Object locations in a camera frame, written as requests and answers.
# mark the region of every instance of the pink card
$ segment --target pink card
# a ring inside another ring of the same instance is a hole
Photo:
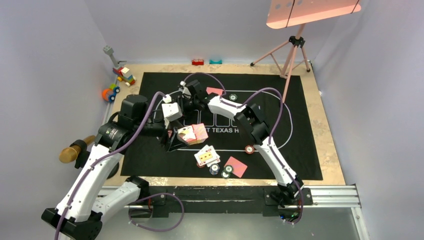
[[[207,92],[207,94],[214,93],[214,94],[218,94],[218,96],[221,96],[223,94],[224,90],[219,89],[219,88],[214,88],[214,87],[207,87],[206,92]]]
[[[226,162],[225,166],[231,165],[233,170],[232,174],[236,175],[239,178],[242,178],[243,174],[245,173],[248,166],[241,161],[235,159],[234,157],[230,156],[228,161]]]

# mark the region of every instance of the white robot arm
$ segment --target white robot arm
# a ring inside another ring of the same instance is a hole
[[[212,98],[207,106],[209,107],[211,113],[224,116],[233,121],[235,120],[236,114],[241,113],[246,108],[245,105],[226,100],[220,96],[215,96]],[[266,137],[261,142],[261,144],[254,144],[253,147],[258,150],[260,155],[268,164],[269,168],[271,168],[272,173],[274,174],[275,179],[279,185],[286,186],[287,184],[293,182],[293,180],[289,177],[289,174],[294,177],[296,176],[296,172],[293,171],[292,168],[290,168],[290,166],[287,164],[286,160],[281,155],[276,144],[274,143],[274,139],[272,137],[271,140],[269,136]]]
[[[255,104],[242,105],[223,99],[214,93],[207,94],[198,81],[192,81],[187,86],[182,86],[182,94],[175,102],[167,95],[163,98],[165,102],[163,109],[167,109],[168,114],[164,114],[162,122],[149,121],[145,124],[140,134],[145,136],[161,137],[161,143],[165,145],[166,151],[186,147],[175,137],[176,130],[169,135],[168,129],[172,122],[178,120],[183,113],[203,109],[212,114],[224,116],[236,121],[243,138],[250,139],[255,149],[265,159],[275,175],[281,194],[274,196],[278,203],[293,204],[298,201],[298,194],[303,188],[302,181],[296,172],[290,168],[280,151],[276,147],[273,138],[269,133],[269,126],[264,121],[264,116]],[[67,195],[56,206],[47,208],[42,219],[54,228],[60,228],[60,239],[71,237],[76,240],[95,239],[99,234],[102,225],[111,218],[117,211],[125,205],[133,203],[139,199],[150,196],[149,183],[141,178],[132,176],[114,192],[97,199],[101,187],[107,176],[122,158],[125,152],[117,153],[92,167],[92,163],[99,158],[115,151],[118,147],[126,143],[134,134],[134,128],[139,127],[141,116],[149,116],[146,110],[147,99],[141,95],[129,95],[123,102],[118,121],[109,121],[99,128],[99,133],[95,140],[95,145],[91,148],[91,153],[86,163],[76,179],[74,185]],[[59,218],[64,219],[61,226]]]

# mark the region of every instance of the green poker chip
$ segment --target green poker chip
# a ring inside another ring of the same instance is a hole
[[[233,166],[231,166],[231,165],[226,165],[225,167],[224,167],[224,171],[225,172],[227,172],[227,173],[232,173],[233,172]]]
[[[230,174],[226,171],[222,171],[221,176],[222,176],[223,179],[229,179],[230,178]]]
[[[231,101],[235,101],[235,100],[237,100],[237,95],[235,95],[235,94],[230,94],[230,95],[229,95],[229,99],[230,99]]]

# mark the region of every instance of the pink tripod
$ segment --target pink tripod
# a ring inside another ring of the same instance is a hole
[[[292,76],[292,71],[293,69],[297,68],[299,65],[301,65],[302,63],[305,63],[306,65],[306,71],[309,73],[311,71],[311,68],[309,67],[309,63],[308,63],[308,58],[306,57],[306,52],[305,52],[305,48],[304,48],[304,44],[305,44],[305,40],[303,39],[303,37],[301,37],[302,32],[305,28],[306,23],[303,23],[300,25],[299,30],[297,31],[296,36],[291,36],[289,38],[289,40],[283,42],[281,45],[277,46],[276,48],[272,49],[270,52],[268,52],[267,54],[261,56],[258,60],[252,62],[250,64],[250,66],[254,66],[255,64],[257,64],[259,61],[261,61],[262,59],[271,56],[272,60],[274,60],[275,65],[277,66],[279,72],[280,72],[280,77],[285,78],[285,86],[284,86],[284,92],[282,94],[282,102],[284,103],[286,101],[286,96],[287,96],[287,89],[289,88],[289,83],[290,83],[290,77]],[[293,44],[293,47],[291,47],[290,52],[288,53],[287,59],[285,60],[284,66],[282,67],[282,69],[280,68],[280,65],[278,64],[276,58],[274,57],[273,53],[277,50],[279,50],[280,48],[284,47],[285,45],[287,45],[288,43]],[[295,57],[296,57],[296,53],[298,51],[298,48],[300,48],[302,50],[302,55],[303,55],[303,60],[297,64],[296,66],[294,66],[295,64]]]

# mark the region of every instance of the poker table mat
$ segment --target poker table mat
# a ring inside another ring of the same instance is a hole
[[[157,91],[174,96],[179,83],[189,73],[145,72],[139,94],[152,99]],[[243,103],[250,95],[265,87],[282,92],[286,80],[278,75],[226,74],[212,73],[224,85],[228,99],[237,96],[234,102]],[[210,76],[196,74],[187,82],[199,80],[204,87],[220,88]],[[265,119],[272,127],[277,119],[280,101],[273,92],[262,92],[251,101],[259,105]],[[161,109],[158,99],[153,109]],[[121,176],[146,177],[183,177],[183,178],[221,178],[220,174],[211,175],[208,167],[199,168],[194,154],[205,144],[212,145],[221,162],[222,170],[230,157],[247,165],[243,179],[275,179],[271,169],[256,151],[245,152],[246,142],[241,139],[235,122],[207,111],[195,111],[181,121],[183,125],[203,123],[208,131],[208,139],[201,144],[184,149],[165,152],[156,137],[139,136],[128,148],[123,160]],[[315,146],[308,108],[305,101],[301,78],[292,76],[287,91],[287,99],[278,126],[273,135],[275,144],[290,167],[303,180],[322,180],[322,172]]]

